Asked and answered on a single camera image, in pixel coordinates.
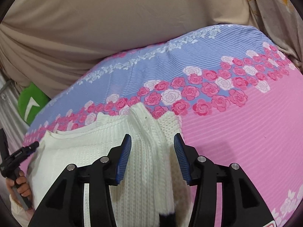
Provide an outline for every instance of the sticker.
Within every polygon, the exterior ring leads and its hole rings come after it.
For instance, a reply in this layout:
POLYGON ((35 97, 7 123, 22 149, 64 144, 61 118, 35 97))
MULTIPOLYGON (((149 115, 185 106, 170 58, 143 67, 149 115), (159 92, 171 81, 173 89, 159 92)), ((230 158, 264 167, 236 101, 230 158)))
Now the sticker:
POLYGON ((264 225, 263 227, 277 227, 276 222, 273 220, 270 223, 264 225))

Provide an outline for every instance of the white arrow logo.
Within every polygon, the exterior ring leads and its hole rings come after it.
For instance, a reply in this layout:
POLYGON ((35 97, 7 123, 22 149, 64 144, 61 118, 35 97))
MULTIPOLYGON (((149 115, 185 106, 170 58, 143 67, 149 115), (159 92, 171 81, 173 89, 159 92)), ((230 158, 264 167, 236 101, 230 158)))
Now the white arrow logo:
POLYGON ((24 115, 24 121, 27 122, 27 118, 29 115, 29 112, 31 111, 32 107, 40 107, 40 105, 35 101, 33 97, 29 99, 29 102, 27 104, 25 115, 24 115))

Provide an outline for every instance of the finger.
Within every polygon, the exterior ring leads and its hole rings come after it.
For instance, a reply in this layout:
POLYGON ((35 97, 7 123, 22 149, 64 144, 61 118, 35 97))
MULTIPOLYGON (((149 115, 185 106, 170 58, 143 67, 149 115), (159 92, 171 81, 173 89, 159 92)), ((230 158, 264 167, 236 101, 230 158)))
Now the finger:
POLYGON ((20 171, 20 172, 19 172, 19 175, 20 175, 20 177, 24 177, 24 172, 23 172, 23 171, 20 171))
POLYGON ((18 177, 17 180, 16 180, 16 182, 18 184, 26 183, 27 179, 26 179, 26 177, 18 177))
POLYGON ((14 180, 11 180, 9 178, 6 179, 6 185, 8 187, 12 187, 12 186, 14 186, 14 184, 15 184, 14 180))
POLYGON ((26 190, 25 192, 23 192, 21 195, 22 195, 23 197, 28 197, 28 196, 31 195, 31 190, 28 189, 28 190, 26 190))
POLYGON ((24 193, 26 190, 28 190, 29 189, 29 185, 27 184, 27 183, 24 183, 24 184, 22 184, 21 186, 20 186, 20 188, 18 188, 17 189, 17 192, 19 193, 19 194, 22 194, 22 193, 24 193))

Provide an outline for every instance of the human hand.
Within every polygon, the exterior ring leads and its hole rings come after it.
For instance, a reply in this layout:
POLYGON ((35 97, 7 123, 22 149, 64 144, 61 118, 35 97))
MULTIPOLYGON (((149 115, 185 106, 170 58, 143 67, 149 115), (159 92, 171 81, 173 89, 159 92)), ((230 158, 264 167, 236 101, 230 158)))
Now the human hand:
MULTIPOLYGON (((32 202, 33 195, 31 192, 31 189, 29 187, 29 184, 27 183, 27 179, 24 176, 24 172, 20 171, 19 172, 20 177, 17 178, 16 183, 21 185, 17 191, 19 194, 21 194, 23 197, 28 197, 30 201, 32 202)), ((15 185, 15 182, 9 178, 6 179, 6 187, 12 197, 12 199, 19 205, 21 206, 21 203, 19 202, 17 196, 15 195, 12 187, 15 185)))

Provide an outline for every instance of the black handheld tool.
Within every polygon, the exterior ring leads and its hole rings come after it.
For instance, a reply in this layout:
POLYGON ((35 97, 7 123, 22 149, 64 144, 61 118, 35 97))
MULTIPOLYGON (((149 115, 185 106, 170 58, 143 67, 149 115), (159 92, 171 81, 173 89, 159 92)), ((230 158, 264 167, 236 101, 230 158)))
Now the black handheld tool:
POLYGON ((15 181, 13 191, 15 192, 17 199, 19 200, 25 211, 31 209, 32 203, 27 197, 23 197, 18 193, 17 189, 21 185, 17 184, 16 180, 19 177, 20 164, 25 161, 32 153, 34 153, 38 147, 39 142, 34 142, 30 146, 20 148, 12 155, 10 155, 6 134, 3 129, 0 130, 0 154, 2 159, 2 164, 0 165, 0 172, 3 177, 7 177, 15 181))
POLYGON ((260 193, 237 163, 214 164, 199 156, 194 147, 185 145, 179 133, 174 147, 183 179, 190 186, 198 186, 189 227, 214 226, 217 183, 222 183, 221 227, 276 227, 260 193))
POLYGON ((123 180, 131 152, 131 136, 93 164, 66 166, 33 215, 29 227, 84 227, 84 184, 89 183, 91 227, 117 227, 109 186, 123 180))

